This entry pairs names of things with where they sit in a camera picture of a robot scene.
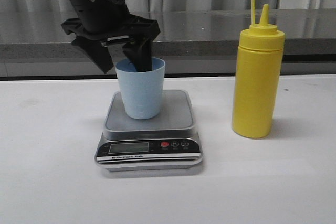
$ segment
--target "granite countertop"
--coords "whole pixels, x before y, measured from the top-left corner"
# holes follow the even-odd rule
[[[134,14],[158,20],[153,56],[166,59],[233,60],[240,31],[250,24],[249,10]],[[60,26],[72,17],[73,12],[0,13],[0,64],[88,61],[71,46],[74,34],[65,35]],[[336,54],[336,9],[271,10],[270,23],[286,33],[285,55]],[[113,59],[123,55],[121,45],[109,50]]]

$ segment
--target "light blue plastic cup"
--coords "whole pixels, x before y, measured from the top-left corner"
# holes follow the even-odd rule
[[[137,72],[129,59],[115,66],[126,114],[134,119],[149,119],[159,114],[165,62],[152,57],[152,71]]]

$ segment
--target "yellow squeeze bottle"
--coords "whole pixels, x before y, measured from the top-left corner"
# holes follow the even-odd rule
[[[261,138],[269,134],[281,69],[285,33],[268,24],[268,5],[255,24],[255,0],[251,0],[252,24],[240,33],[232,129],[239,135]]]

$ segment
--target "white table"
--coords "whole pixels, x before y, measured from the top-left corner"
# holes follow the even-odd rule
[[[164,87],[189,92],[195,175],[95,164],[116,80],[0,82],[0,223],[336,223],[335,75],[281,77],[263,140],[231,130],[234,78]]]

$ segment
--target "digital kitchen scale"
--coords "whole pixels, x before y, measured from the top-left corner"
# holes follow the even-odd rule
[[[160,113],[145,120],[127,116],[117,92],[95,160],[109,171],[190,168],[203,158],[199,139],[186,91],[163,90]]]

